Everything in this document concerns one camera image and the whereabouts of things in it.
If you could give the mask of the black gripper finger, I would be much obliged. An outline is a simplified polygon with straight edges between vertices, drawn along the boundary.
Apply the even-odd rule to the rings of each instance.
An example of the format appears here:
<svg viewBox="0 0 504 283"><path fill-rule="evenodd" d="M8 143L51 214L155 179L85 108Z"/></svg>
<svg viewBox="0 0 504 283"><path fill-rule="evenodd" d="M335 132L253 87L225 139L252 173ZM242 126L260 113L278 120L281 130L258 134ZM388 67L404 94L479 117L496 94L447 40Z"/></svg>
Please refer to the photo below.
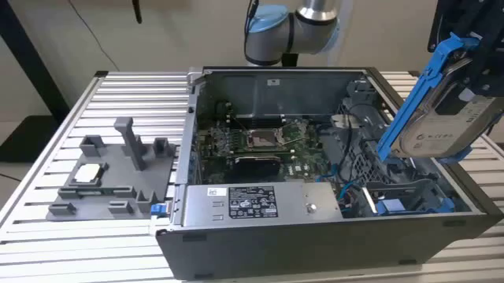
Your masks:
<svg viewBox="0 0 504 283"><path fill-rule="evenodd" d="M448 93L436 106L439 115L456 115L476 97L503 98L503 36L486 35L472 61L448 85Z"/></svg>
<svg viewBox="0 0 504 283"><path fill-rule="evenodd" d="M435 17L428 38L428 52L434 53L438 44L442 41L442 26L444 22L444 14L451 6L451 0L439 0L436 4Z"/></svg>

